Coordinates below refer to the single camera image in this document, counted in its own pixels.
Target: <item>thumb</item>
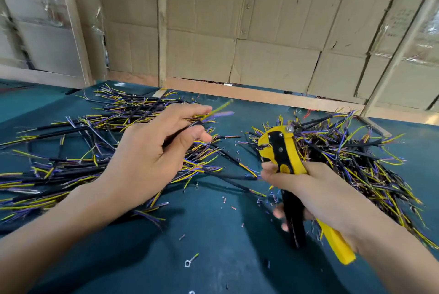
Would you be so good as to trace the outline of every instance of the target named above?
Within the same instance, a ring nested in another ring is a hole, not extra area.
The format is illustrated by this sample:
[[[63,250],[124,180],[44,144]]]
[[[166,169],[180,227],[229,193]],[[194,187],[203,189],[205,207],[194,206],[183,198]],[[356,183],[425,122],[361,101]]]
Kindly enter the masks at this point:
[[[312,178],[306,174],[291,175],[276,173],[276,171],[269,168],[262,170],[261,177],[271,185],[288,190],[299,198],[305,194],[307,186],[312,186],[312,183],[309,182]]]
[[[189,147],[194,143],[195,139],[200,139],[204,132],[202,125],[194,125],[181,131],[172,143],[166,147],[161,158],[167,163],[178,163],[181,165]]]

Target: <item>right hand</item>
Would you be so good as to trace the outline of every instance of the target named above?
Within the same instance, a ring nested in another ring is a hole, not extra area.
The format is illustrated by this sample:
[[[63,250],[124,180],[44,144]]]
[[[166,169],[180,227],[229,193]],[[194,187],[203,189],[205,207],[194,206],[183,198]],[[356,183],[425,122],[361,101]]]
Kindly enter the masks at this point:
[[[377,225],[395,224],[362,193],[320,162],[304,162],[308,175],[277,173],[277,165],[262,163],[262,178],[280,189],[288,190],[299,197],[305,206],[304,219],[318,218],[338,230],[354,251],[358,241],[377,230]],[[283,206],[273,214],[284,218]],[[288,231],[286,223],[282,229]]]

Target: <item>green workbench surface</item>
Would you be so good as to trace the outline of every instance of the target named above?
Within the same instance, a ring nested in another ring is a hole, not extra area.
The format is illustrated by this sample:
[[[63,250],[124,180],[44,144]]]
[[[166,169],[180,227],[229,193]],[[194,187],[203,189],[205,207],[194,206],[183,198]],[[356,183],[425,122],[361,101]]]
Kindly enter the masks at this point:
[[[149,88],[118,84],[127,92],[145,93]],[[92,97],[92,89],[85,91]],[[216,96],[180,92],[214,108],[228,99]],[[0,124],[0,142],[13,139],[16,127],[36,127],[65,116],[75,118],[96,113],[99,103],[87,102],[75,94],[65,96],[42,108]],[[221,135],[243,135],[250,127],[262,122],[275,124],[279,114],[292,119],[295,108],[265,103],[235,100],[228,110],[232,117],[218,118],[216,132]],[[306,110],[298,109],[303,117]],[[310,119],[325,113],[313,112]],[[391,151],[407,164],[393,169],[412,186],[415,196],[425,203],[424,220],[430,230],[426,234],[439,242],[439,186],[437,153],[438,127],[377,120],[382,127],[397,135],[406,132],[401,141],[390,146]],[[237,156],[250,168],[260,170],[258,158],[236,139],[220,141],[232,156]],[[59,139],[35,142],[33,152],[56,154]],[[79,136],[66,139],[64,155],[70,158],[87,151]],[[246,172],[223,157],[214,164],[226,166],[231,175]],[[28,159],[0,153],[0,172],[23,171]],[[198,182],[199,189],[194,188]],[[243,181],[255,190],[268,193],[269,185],[262,181]],[[54,266],[32,293],[385,293],[375,273],[361,258],[343,266],[324,240],[323,245],[310,235],[308,247],[294,251],[288,246],[288,235],[271,212],[270,204],[258,206],[256,196],[245,194],[222,180],[196,176],[185,193],[176,185],[160,197],[169,205],[155,215],[166,218],[161,232],[146,219],[111,225],[76,244]],[[190,268],[184,261],[196,253]]]

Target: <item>forearm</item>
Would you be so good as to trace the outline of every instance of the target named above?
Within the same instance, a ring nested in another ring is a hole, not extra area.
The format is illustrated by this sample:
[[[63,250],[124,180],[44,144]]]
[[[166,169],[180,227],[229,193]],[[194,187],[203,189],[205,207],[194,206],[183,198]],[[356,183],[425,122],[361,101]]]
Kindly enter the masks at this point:
[[[357,245],[390,292],[439,292],[439,262],[405,228],[394,222],[382,224]]]
[[[25,293],[44,271],[76,242],[112,219],[91,203],[90,186],[0,240],[0,284],[3,293]]]

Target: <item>left hand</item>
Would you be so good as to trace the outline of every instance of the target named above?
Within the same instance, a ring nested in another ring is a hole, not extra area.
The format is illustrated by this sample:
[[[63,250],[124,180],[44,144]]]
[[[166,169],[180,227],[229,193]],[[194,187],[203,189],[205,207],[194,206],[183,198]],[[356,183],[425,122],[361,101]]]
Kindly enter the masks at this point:
[[[183,166],[183,158],[195,139],[212,140],[202,125],[178,134],[165,149],[165,139],[190,125],[185,118],[207,114],[211,106],[172,104],[146,124],[126,129],[107,168],[93,183],[80,186],[66,198],[84,191],[95,202],[101,201],[113,220],[144,203],[161,191]]]

